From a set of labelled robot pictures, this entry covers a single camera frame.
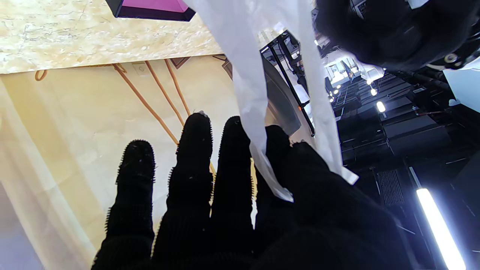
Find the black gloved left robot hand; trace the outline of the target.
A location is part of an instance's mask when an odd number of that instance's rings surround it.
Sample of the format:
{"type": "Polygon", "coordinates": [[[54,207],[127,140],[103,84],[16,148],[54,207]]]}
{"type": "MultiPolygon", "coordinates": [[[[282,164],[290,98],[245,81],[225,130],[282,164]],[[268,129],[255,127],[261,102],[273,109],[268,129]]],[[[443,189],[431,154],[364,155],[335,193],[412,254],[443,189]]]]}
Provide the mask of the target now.
{"type": "Polygon", "coordinates": [[[415,70],[453,53],[467,41],[478,0],[367,0],[359,17],[349,0],[316,1],[317,30],[369,65],[415,70]]]}

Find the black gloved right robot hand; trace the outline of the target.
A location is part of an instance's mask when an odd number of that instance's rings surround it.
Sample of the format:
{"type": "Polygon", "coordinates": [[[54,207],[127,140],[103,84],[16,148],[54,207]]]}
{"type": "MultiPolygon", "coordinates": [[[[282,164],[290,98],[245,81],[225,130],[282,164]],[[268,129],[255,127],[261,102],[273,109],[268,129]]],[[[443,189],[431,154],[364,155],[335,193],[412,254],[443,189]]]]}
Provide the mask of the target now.
{"type": "Polygon", "coordinates": [[[155,158],[151,145],[127,145],[93,270],[413,270],[398,221],[330,171],[306,142],[266,128],[266,155],[294,202],[276,197],[257,171],[251,222],[250,140],[238,116],[226,122],[216,177],[210,119],[190,115],[168,183],[167,210],[153,230],[155,158]]]}

